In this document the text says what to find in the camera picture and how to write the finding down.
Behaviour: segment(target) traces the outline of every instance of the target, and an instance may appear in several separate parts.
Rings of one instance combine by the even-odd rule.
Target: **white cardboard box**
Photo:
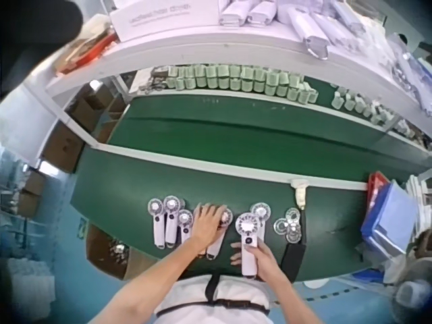
[[[110,13],[122,42],[187,27],[217,26],[219,0],[141,0]]]

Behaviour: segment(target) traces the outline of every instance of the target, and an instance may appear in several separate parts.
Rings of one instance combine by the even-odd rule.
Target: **belt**
[[[163,309],[156,313],[156,317],[160,317],[162,315],[165,315],[167,313],[170,313],[172,311],[176,311],[183,307],[188,306],[222,306],[226,309],[242,309],[242,310],[252,310],[252,311],[259,311],[266,315],[270,313],[269,309],[266,309],[263,305],[255,304],[253,302],[250,302],[249,300],[229,300],[229,299],[216,299],[214,300],[215,291],[217,288],[217,284],[219,283],[219,280],[221,278],[220,274],[214,274],[211,276],[209,283],[207,284],[205,288],[205,297],[206,301],[204,302],[187,302],[185,304],[175,305],[172,307],[168,307],[166,309]]]

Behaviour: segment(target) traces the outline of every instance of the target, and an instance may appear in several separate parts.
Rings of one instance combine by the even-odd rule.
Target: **white shirt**
[[[155,313],[189,302],[204,302],[205,288],[211,275],[180,280],[174,284]],[[249,300],[269,309],[269,297],[264,284],[241,277],[221,276],[214,299]],[[161,315],[155,324],[272,324],[258,310],[226,309],[221,306],[186,306]]]

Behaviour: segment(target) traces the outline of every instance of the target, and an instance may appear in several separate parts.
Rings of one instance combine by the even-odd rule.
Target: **blue folder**
[[[419,213],[416,201],[396,183],[382,187],[361,228],[365,242],[390,259],[405,254]]]

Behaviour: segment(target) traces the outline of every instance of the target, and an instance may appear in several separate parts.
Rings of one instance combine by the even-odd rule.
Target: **green workbench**
[[[193,159],[308,176],[366,181],[380,170],[405,181],[428,169],[424,152],[372,128],[343,118],[289,105],[231,97],[153,96],[135,99],[109,144]],[[401,154],[409,151],[410,155]],[[287,184],[249,180],[151,163],[86,149],[78,168],[72,204],[107,233],[152,257],[168,249],[153,244],[153,197],[168,194],[197,203],[226,204],[235,215],[263,201],[272,208],[266,242],[280,261],[286,247],[271,224],[294,207]],[[350,273],[368,265],[355,247],[361,243],[366,192],[309,188],[308,244],[297,280]],[[229,243],[239,240],[230,227],[214,261],[197,260],[190,269],[230,266]]]

